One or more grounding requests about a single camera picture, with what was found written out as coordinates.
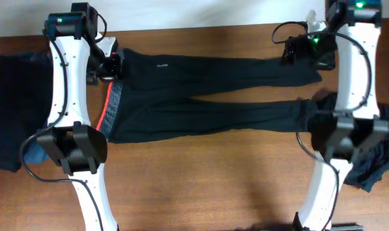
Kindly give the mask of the black leggings red waistband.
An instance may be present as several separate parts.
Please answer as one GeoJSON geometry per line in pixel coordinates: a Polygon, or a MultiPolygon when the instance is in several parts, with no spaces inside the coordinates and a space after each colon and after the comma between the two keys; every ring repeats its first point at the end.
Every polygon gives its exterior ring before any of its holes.
{"type": "Polygon", "coordinates": [[[123,76],[108,86],[97,125],[111,143],[161,141],[228,130],[306,132],[317,110],[308,99],[221,103],[204,95],[252,87],[301,87],[321,81],[308,60],[144,55],[123,50],[123,76]]]}

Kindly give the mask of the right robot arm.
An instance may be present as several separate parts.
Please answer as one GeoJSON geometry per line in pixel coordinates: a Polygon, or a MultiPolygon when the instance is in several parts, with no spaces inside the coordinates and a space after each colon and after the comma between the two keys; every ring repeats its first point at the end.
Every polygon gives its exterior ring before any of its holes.
{"type": "Polygon", "coordinates": [[[381,34],[380,1],[327,1],[325,21],[308,17],[303,35],[283,40],[283,59],[297,57],[297,44],[315,59],[338,51],[338,93],[331,116],[312,136],[315,170],[303,206],[296,212],[292,230],[362,230],[361,226],[332,225],[341,187],[360,155],[389,133],[380,118],[376,99],[376,49],[381,34]]]}

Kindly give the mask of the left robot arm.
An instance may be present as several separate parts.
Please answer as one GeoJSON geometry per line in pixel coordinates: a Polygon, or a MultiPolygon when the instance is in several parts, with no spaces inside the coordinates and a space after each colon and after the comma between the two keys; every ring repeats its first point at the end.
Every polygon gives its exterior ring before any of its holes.
{"type": "Polygon", "coordinates": [[[98,32],[102,16],[89,3],[73,3],[67,13],[45,21],[53,59],[53,96],[47,128],[37,142],[68,175],[86,230],[118,230],[108,202],[104,171],[107,140],[91,126],[87,85],[122,78],[117,41],[98,32]]]}

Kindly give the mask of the folded black garment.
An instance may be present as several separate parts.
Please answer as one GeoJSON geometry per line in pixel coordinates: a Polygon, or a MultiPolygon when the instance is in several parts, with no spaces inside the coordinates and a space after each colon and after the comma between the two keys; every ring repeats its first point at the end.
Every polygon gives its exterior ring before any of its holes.
{"type": "Polygon", "coordinates": [[[37,52],[0,55],[0,169],[21,168],[19,148],[46,125],[52,94],[50,57],[37,52]]]}

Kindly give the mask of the folded blue jeans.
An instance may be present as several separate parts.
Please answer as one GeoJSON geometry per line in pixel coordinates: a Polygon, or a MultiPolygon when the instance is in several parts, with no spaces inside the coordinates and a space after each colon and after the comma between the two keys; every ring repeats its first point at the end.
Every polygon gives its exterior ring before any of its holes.
{"type": "Polygon", "coordinates": [[[28,149],[24,154],[25,163],[41,164],[49,159],[49,155],[45,152],[41,145],[39,145],[36,141],[30,142],[28,149]]]}

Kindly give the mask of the crumpled black garment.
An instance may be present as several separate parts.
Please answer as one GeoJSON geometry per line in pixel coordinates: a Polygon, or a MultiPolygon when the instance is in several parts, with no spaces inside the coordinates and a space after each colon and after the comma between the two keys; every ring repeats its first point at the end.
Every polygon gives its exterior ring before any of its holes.
{"type": "MultiPolygon", "coordinates": [[[[336,104],[336,92],[322,92],[313,96],[319,110],[332,110],[336,104]]],[[[378,103],[380,118],[389,122],[389,104],[378,103]]],[[[307,130],[310,133],[319,131],[320,125],[332,120],[331,115],[316,115],[309,120],[307,130]]],[[[347,175],[344,184],[351,185],[370,193],[374,184],[382,180],[389,171],[389,134],[379,144],[360,156],[347,175]]]]}

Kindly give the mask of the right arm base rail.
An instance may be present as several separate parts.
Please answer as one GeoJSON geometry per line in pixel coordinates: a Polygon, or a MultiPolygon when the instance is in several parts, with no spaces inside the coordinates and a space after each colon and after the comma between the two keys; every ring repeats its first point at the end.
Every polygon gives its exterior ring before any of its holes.
{"type": "Polygon", "coordinates": [[[340,224],[333,225],[330,231],[364,231],[364,226],[357,224],[340,224]]]}

